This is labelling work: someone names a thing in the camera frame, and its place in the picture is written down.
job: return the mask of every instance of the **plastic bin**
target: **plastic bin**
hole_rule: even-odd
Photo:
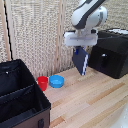
[[[0,64],[0,128],[49,128],[50,109],[23,61]]]
[[[106,30],[100,31],[98,37],[88,66],[112,78],[121,78],[128,73],[128,35],[119,35]]]

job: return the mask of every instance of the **black container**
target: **black container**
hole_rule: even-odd
[[[0,128],[49,128],[50,109],[21,60],[0,64]]]
[[[128,73],[128,37],[100,31],[98,43],[93,47],[88,66],[112,78]]]

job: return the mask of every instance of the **wooden floor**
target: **wooden floor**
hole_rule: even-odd
[[[91,68],[85,76],[76,68],[59,75],[63,87],[44,92],[52,103],[50,128],[110,128],[128,102],[128,75],[116,80]]]

